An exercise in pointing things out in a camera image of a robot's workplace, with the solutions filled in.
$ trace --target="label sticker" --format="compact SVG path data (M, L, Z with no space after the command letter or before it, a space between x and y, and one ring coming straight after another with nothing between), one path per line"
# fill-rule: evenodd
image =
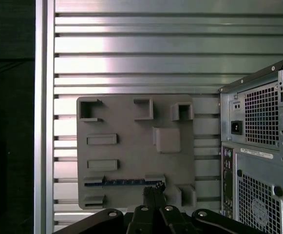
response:
M250 154L250 155L259 156L259 157L273 159L273 155L272 154L268 154L268 153L264 153L264 152L260 152L260 151L255 151L255 150L249 150L249 149L241 148L241 152L242 153L246 153L246 154Z

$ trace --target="computer tower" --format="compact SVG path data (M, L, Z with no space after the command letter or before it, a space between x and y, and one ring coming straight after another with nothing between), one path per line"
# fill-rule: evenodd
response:
M219 91L222 214L283 234L283 61Z

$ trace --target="metal side panel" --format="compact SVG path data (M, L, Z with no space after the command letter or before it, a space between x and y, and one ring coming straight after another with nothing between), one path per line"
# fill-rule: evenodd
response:
M35 233L90 215L71 185L76 99L89 95L192 94L197 208L218 211L218 89L283 59L283 2L36 3Z

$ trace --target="perforated metal mesh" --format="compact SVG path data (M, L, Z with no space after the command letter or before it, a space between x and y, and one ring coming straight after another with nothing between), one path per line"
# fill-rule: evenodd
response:
M268 234L281 234L281 203L272 187L243 174L239 180L240 222Z
M279 141L278 91L274 87L245 97L245 137L248 142L276 145Z

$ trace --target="bolt head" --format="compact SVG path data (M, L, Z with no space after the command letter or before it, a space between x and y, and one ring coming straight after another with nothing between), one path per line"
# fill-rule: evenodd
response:
M200 217L205 217L205 216L207 216L207 213L204 212L204 211L200 211L200 212L198 213L198 215L199 215Z
M167 211L172 211L174 208L172 207L172 206L167 206L167 207L165 207L165 210L167 210Z
M115 213L115 212L110 212L110 213L109 213L109 216L110 216L110 217L114 217L114 216L116 216L116 213Z

